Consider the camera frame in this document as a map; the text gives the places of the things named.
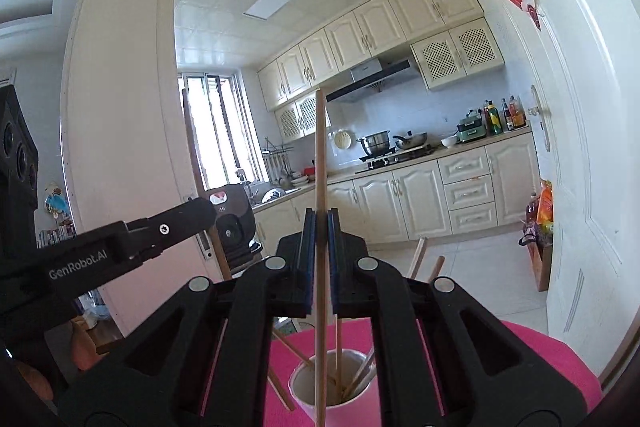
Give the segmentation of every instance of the window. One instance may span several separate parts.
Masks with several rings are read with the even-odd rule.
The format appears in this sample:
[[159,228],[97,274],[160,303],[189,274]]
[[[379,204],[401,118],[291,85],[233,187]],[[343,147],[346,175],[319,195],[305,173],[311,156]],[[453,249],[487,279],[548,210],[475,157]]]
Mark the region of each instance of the window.
[[183,73],[178,86],[180,91],[187,89],[205,187],[238,183],[238,169],[250,182],[265,179],[253,122],[236,76]]

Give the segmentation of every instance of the range hood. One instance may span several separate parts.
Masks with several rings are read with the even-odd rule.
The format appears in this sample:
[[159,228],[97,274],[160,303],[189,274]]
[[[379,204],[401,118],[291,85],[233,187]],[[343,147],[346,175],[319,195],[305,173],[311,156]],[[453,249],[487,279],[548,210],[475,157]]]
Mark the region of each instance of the range hood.
[[[361,78],[362,72],[367,70],[374,71],[374,73]],[[418,73],[413,57],[405,58],[387,66],[380,65],[379,60],[374,58],[351,70],[353,82],[329,93],[326,96],[326,101],[357,102],[366,96],[380,92],[383,84],[385,86],[390,83],[397,84],[398,82],[413,80],[419,75],[420,73]]]

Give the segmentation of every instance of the lattice cabinet door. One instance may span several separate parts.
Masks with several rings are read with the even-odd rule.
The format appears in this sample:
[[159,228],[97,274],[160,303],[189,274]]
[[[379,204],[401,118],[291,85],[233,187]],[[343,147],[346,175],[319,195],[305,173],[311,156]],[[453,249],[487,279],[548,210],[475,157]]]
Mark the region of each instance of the lattice cabinet door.
[[280,108],[275,112],[275,115],[284,143],[291,142],[305,136],[302,117],[300,116],[296,102]]
[[449,31],[467,74],[504,64],[500,48],[485,19],[478,19]]
[[427,89],[466,76],[456,45],[449,32],[443,32],[411,45]]
[[[302,117],[305,136],[316,132],[316,94],[313,92],[309,96],[301,98],[296,102],[298,111]],[[329,115],[325,112],[324,119],[326,127],[329,127]]]

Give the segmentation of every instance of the pink cup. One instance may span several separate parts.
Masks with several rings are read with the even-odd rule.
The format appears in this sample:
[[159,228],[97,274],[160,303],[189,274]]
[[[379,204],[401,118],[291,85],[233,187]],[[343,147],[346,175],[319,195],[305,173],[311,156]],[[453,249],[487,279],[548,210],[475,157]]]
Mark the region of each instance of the pink cup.
[[[354,349],[342,350],[342,384],[347,385],[365,360],[366,355]],[[334,374],[335,349],[327,352],[327,368],[330,375]],[[315,372],[305,363],[295,369],[289,378],[289,392],[306,415],[311,419],[316,417],[315,403]],[[338,403],[335,385],[327,382],[326,427],[381,427],[380,397],[378,396],[378,377],[369,383],[359,394],[347,402]]]

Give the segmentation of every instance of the drawer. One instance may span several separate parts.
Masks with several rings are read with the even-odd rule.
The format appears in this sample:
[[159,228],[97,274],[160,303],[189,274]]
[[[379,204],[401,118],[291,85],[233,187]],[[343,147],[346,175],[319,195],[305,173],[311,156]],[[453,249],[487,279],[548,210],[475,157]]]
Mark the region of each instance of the drawer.
[[494,201],[494,185],[491,176],[486,175],[445,185],[444,194],[447,198],[447,208],[458,210]]
[[442,183],[445,185],[489,174],[489,162],[484,147],[439,158],[438,167]]
[[478,204],[460,210],[452,210],[449,217],[453,233],[473,232],[498,226],[495,203]]

